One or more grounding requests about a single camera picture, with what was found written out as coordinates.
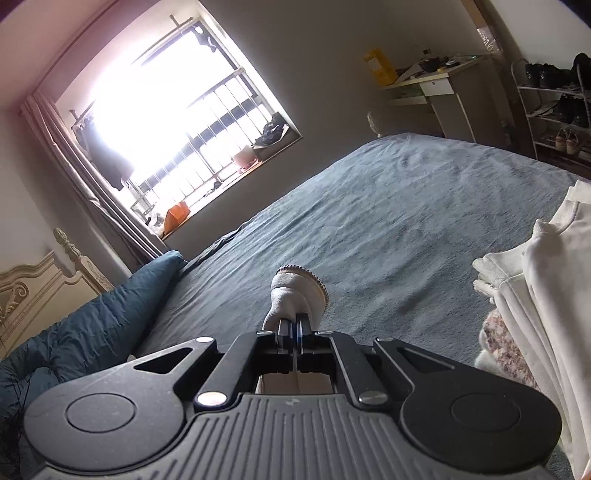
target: folded clothes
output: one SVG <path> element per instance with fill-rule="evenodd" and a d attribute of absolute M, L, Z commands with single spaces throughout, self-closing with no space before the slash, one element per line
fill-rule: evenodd
<path fill-rule="evenodd" d="M 560 411 L 561 442 L 576 479 L 591 473 L 589 203 L 591 185 L 577 181 L 551 221 L 536 221 L 527 242 L 473 263 L 479 272 L 475 290 L 494 299 L 517 347 L 509 345 L 506 351 L 521 353 L 539 389 Z M 491 348 L 498 340 L 491 335 L 502 335 L 502 329 L 486 326 L 485 321 L 477 366 L 490 370 L 487 358 L 495 352 L 498 361 L 500 351 Z M 513 359 L 516 365 L 520 359 Z"/>

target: metal screw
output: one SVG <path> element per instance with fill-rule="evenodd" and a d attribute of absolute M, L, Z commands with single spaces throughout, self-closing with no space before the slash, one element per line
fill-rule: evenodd
<path fill-rule="evenodd" d="M 204 407 L 219 407 L 228 399 L 222 392 L 203 392 L 197 397 L 197 403 Z"/>
<path fill-rule="evenodd" d="M 381 405 L 388 401 L 388 396 L 377 390 L 368 390 L 359 396 L 359 401 L 364 405 Z"/>

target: sneaker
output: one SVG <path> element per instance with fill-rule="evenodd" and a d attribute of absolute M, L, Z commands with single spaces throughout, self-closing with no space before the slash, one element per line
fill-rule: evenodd
<path fill-rule="evenodd" d="M 589 119 L 587 118 L 587 110 L 585 110 L 585 102 L 583 99 L 577 98 L 573 100 L 574 117 L 571 122 L 573 125 L 581 128 L 589 127 Z"/>
<path fill-rule="evenodd" d="M 577 65 L 581 70 L 581 79 L 585 90 L 591 90 L 591 59 L 585 53 L 579 53 L 573 62 L 571 69 L 571 77 L 575 83 L 579 83 L 579 75 L 577 75 Z"/>
<path fill-rule="evenodd" d="M 569 155 L 578 155 L 581 151 L 581 144 L 579 142 L 579 136 L 574 130 L 569 130 L 566 138 L 566 153 Z"/>
<path fill-rule="evenodd" d="M 564 124 L 572 123 L 575 116 L 575 98 L 570 95 L 561 95 L 560 100 L 554 107 L 554 113 L 556 113 L 556 119 L 559 122 Z"/>
<path fill-rule="evenodd" d="M 569 136 L 569 133 L 566 131 L 565 128 L 561 128 L 556 135 L 556 150 L 560 152 L 566 152 L 566 138 Z"/>
<path fill-rule="evenodd" d="M 525 76 L 527 78 L 527 86 L 540 88 L 540 63 L 528 63 L 525 66 Z"/>
<path fill-rule="evenodd" d="M 570 70 L 560 70 L 555 65 L 544 63 L 540 67 L 540 87 L 557 89 L 571 82 Z"/>

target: headboard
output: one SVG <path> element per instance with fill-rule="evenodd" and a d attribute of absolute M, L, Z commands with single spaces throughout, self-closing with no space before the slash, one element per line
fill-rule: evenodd
<path fill-rule="evenodd" d="M 57 242 L 76 267 L 69 277 L 49 252 L 37 265 L 16 265 L 0 273 L 0 358 L 65 318 L 113 285 L 59 228 Z"/>

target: ribbed plastic surface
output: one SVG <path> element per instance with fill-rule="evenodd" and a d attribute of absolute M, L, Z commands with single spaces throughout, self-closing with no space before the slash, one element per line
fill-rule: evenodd
<path fill-rule="evenodd" d="M 45 468 L 36 478 L 75 477 Z M 448 480 L 483 476 L 459 472 L 426 457 L 407 443 L 391 418 L 359 411 L 342 395 L 248 394 L 231 410 L 198 416 L 182 441 L 151 464 L 109 478 Z M 486 478 L 552 477 L 537 467 Z"/>

